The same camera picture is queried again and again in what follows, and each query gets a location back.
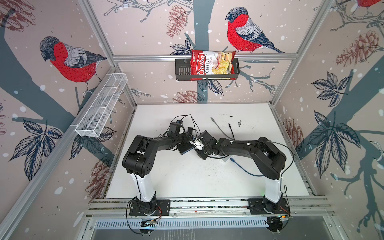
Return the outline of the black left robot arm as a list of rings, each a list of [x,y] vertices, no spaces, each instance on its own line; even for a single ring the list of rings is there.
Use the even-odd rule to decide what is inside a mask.
[[[195,146],[194,128],[185,128],[182,120],[171,122],[167,130],[156,138],[137,135],[125,156],[122,166],[131,175],[136,185],[137,196],[133,202],[143,211],[152,213],[157,208],[157,194],[152,185],[150,172],[157,152],[179,151],[181,155]]]

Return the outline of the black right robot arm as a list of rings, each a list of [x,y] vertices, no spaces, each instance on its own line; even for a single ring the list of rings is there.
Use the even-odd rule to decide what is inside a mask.
[[[285,168],[286,155],[265,137],[255,141],[236,141],[226,138],[216,140],[207,131],[194,141],[197,155],[202,159],[233,159],[245,157],[252,159],[262,177],[265,177],[265,193],[260,204],[255,204],[258,211],[276,214],[284,205],[281,174]]]

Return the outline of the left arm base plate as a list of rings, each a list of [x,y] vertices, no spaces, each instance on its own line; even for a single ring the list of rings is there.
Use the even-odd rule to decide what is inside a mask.
[[[134,199],[128,207],[129,216],[168,216],[170,214],[170,203],[170,200],[152,200],[150,202],[143,202]]]

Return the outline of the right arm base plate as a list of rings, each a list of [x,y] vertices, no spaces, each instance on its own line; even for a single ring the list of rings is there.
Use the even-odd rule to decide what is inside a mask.
[[[281,198],[278,203],[273,203],[266,198],[248,199],[248,204],[251,215],[289,215],[291,213],[285,198]]]

